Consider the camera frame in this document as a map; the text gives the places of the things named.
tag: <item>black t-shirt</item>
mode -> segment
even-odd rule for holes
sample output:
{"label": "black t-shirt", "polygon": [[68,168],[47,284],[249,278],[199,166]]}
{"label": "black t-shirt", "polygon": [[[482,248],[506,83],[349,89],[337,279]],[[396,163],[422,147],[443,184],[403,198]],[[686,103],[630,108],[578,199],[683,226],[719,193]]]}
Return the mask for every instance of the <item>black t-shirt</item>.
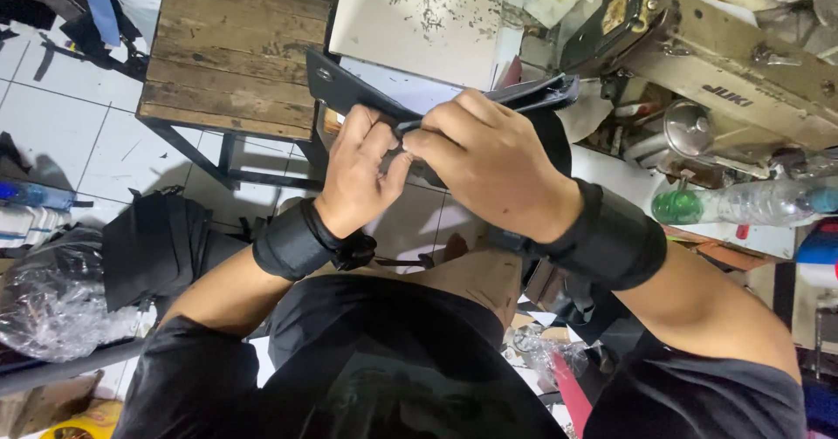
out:
{"label": "black t-shirt", "polygon": [[[566,437],[498,354],[497,317],[462,297],[308,279],[277,306],[271,336],[278,370],[259,389],[253,346],[170,320],[137,363],[113,438]],[[803,392],[785,372],[649,345],[602,392],[586,439],[804,437]]]}

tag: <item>white tile floor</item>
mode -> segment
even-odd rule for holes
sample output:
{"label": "white tile floor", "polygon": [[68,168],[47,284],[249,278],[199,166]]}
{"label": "white tile floor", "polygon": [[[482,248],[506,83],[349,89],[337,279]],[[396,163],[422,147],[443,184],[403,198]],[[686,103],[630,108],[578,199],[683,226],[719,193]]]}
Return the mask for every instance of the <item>white tile floor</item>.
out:
{"label": "white tile floor", "polygon": [[[57,44],[66,39],[57,30],[60,22],[48,34]],[[34,72],[43,56],[39,39],[5,41],[0,50],[0,131],[11,134],[33,166],[26,178],[74,189],[80,200],[94,202],[91,209],[73,209],[75,221],[96,226],[110,222],[131,202],[129,188],[145,193],[183,185],[187,198],[215,211],[216,229],[232,232],[240,225],[239,217],[265,217],[288,198],[311,195],[299,189],[247,183],[236,192],[226,190],[133,117],[141,93],[139,82],[62,55],[55,55],[44,78],[35,81]],[[179,132],[217,162],[220,134]],[[298,148],[251,138],[238,143],[233,167],[292,177],[309,172],[309,163]],[[21,177],[8,162],[0,163],[0,175]],[[420,253],[439,254],[454,230],[474,247],[481,227],[445,190],[412,177],[402,197],[366,229],[377,239],[380,255],[415,260]],[[267,342],[257,340],[254,345],[264,383],[273,371],[267,362]],[[131,359],[105,368],[97,394],[124,398],[136,366],[137,359]]]}

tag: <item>hand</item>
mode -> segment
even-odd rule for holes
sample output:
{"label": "hand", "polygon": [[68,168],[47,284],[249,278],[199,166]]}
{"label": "hand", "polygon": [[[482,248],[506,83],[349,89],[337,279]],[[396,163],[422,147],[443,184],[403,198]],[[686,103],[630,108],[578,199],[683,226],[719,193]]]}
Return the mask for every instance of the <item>hand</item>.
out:
{"label": "hand", "polygon": [[314,199],[320,219],[332,234],[346,238],[374,220],[402,195],[413,156],[397,155],[386,174],[381,158],[399,144],[381,114],[355,105],[346,115],[329,153],[323,192]]}
{"label": "hand", "polygon": [[404,147],[477,216],[539,243],[581,213],[579,187],[550,164],[532,123],[474,89],[434,107]]}

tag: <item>red object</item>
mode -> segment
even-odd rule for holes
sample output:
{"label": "red object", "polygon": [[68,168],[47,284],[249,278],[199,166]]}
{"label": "red object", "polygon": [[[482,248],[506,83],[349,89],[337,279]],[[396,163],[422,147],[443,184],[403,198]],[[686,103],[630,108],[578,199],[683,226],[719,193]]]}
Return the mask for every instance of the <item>red object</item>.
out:
{"label": "red object", "polygon": [[561,399],[567,406],[567,412],[571,415],[571,422],[573,423],[573,430],[576,432],[579,439],[585,429],[587,418],[591,415],[593,406],[585,396],[585,392],[581,390],[579,382],[571,372],[571,368],[567,366],[565,358],[561,354],[553,354],[553,364],[556,367],[553,369],[553,375],[556,376],[556,383],[559,385],[561,392]]}
{"label": "red object", "polygon": [[740,240],[747,240],[748,239],[748,232],[751,230],[751,225],[748,224],[740,224],[736,227],[736,237]]}

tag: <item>sleeve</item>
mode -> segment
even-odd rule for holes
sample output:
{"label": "sleeve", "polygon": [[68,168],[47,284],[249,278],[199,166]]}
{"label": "sleeve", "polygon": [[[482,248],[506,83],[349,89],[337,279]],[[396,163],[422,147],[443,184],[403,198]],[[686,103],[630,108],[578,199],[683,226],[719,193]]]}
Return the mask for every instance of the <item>sleeve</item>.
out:
{"label": "sleeve", "polygon": [[253,346],[177,316],[152,335],[140,355],[112,437],[212,436],[225,416],[257,391],[258,370]]}
{"label": "sleeve", "polygon": [[584,436],[801,439],[805,426],[803,389],[782,370],[685,353],[646,333],[602,391]]}

